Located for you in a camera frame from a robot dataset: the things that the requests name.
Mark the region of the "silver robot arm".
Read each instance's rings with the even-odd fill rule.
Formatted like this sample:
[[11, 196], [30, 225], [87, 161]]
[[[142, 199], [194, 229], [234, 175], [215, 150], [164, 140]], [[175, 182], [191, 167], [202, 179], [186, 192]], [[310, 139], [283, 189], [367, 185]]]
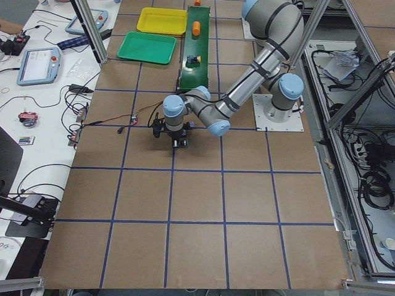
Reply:
[[260, 47], [259, 54], [223, 96], [213, 101], [204, 86], [183, 94], [167, 96], [162, 105], [163, 118], [156, 117], [148, 125], [155, 138], [167, 134], [174, 148], [186, 147], [189, 124], [184, 117], [194, 113], [214, 136], [230, 129], [230, 118], [252, 96], [259, 86], [272, 93], [264, 112], [270, 121], [285, 122], [304, 90], [296, 74], [281, 73], [280, 68], [301, 43], [304, 30], [302, 12], [290, 1], [245, 1], [242, 17]]

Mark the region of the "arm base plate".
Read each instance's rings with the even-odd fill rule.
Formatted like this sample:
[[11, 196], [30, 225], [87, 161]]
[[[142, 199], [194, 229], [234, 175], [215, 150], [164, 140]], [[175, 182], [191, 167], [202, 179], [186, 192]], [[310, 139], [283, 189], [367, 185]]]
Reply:
[[271, 94], [253, 94], [253, 107], [257, 131], [304, 132], [301, 114], [294, 103], [291, 110], [278, 110], [272, 104]]

